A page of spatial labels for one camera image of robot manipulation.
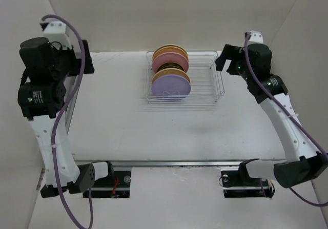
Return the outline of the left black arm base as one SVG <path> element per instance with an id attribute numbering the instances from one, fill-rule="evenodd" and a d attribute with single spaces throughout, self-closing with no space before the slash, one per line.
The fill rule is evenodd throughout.
<path id="1" fill-rule="evenodd" d="M 113 177 L 101 178 L 95 182 L 91 188 L 91 197 L 93 199 L 130 198 L 131 171 L 131 168 L 115 167 Z"/>

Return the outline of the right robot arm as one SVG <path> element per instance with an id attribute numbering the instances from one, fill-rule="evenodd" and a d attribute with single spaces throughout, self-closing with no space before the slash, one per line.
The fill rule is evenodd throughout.
<path id="1" fill-rule="evenodd" d="M 271 72 L 272 52 L 264 44 L 242 47 L 226 44 L 216 59 L 216 70 L 222 71 L 227 60 L 227 72 L 241 76 L 248 91 L 270 119 L 282 144 L 285 161 L 250 159 L 239 165 L 238 181 L 248 185 L 256 178 L 276 180 L 282 187 L 316 179 L 326 168 L 327 158 L 299 128 L 283 80 Z"/>

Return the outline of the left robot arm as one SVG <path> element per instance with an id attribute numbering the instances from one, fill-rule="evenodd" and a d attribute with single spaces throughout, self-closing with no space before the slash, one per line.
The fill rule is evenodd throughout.
<path id="1" fill-rule="evenodd" d="M 19 54 L 25 65 L 17 101 L 27 118 L 43 158 L 46 184 L 43 198 L 59 192 L 83 193 L 96 181 L 110 186 L 115 179 L 110 162 L 77 165 L 68 141 L 63 109 L 67 90 L 64 81 L 77 75 L 81 60 L 72 48 L 64 49 L 57 41 L 36 37 L 21 43 Z"/>

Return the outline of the beige plastic plate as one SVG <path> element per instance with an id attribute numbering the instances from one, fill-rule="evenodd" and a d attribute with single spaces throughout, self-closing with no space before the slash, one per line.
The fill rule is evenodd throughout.
<path id="1" fill-rule="evenodd" d="M 188 82 L 191 82 L 188 74 L 186 72 L 184 72 L 183 70 L 176 69 L 176 68 L 166 68 L 166 69 L 162 69 L 162 70 L 158 71 L 154 75 L 154 77 L 152 79 L 152 84 L 154 83 L 155 80 L 157 80 L 158 78 L 160 78 L 164 75 L 179 75 L 179 76 L 182 76 L 183 78 L 185 78 Z"/>

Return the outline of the purple plastic plate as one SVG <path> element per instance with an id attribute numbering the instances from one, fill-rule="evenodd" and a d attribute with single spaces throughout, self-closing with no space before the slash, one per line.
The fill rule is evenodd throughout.
<path id="1" fill-rule="evenodd" d="M 151 86 L 152 94 L 162 99 L 183 99 L 191 92 L 190 82 L 180 75 L 163 75 Z"/>

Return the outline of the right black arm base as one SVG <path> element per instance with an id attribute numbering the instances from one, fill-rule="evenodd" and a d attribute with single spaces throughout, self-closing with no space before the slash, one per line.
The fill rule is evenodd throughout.
<path id="1" fill-rule="evenodd" d="M 262 178 L 242 179 L 238 170 L 221 170 L 219 181 L 224 198 L 273 198 L 275 187 Z"/>

